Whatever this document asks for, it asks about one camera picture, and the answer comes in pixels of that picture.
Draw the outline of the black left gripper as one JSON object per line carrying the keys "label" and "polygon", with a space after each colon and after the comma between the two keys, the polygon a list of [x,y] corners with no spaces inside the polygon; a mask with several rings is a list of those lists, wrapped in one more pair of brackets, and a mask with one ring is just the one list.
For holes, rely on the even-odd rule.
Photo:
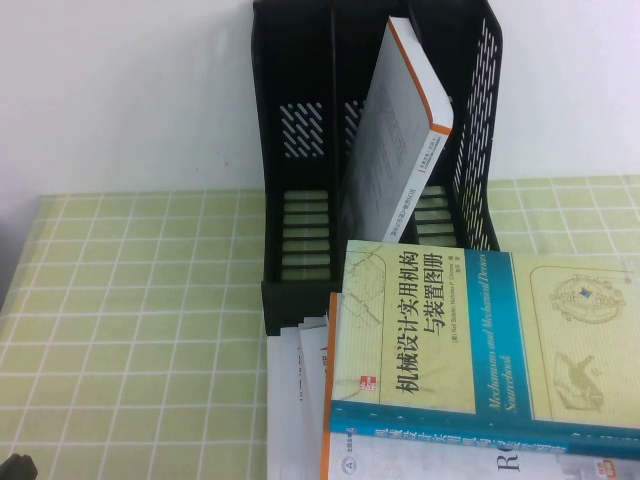
{"label": "black left gripper", "polygon": [[36,466],[30,455],[11,454],[0,466],[0,480],[35,480]]}

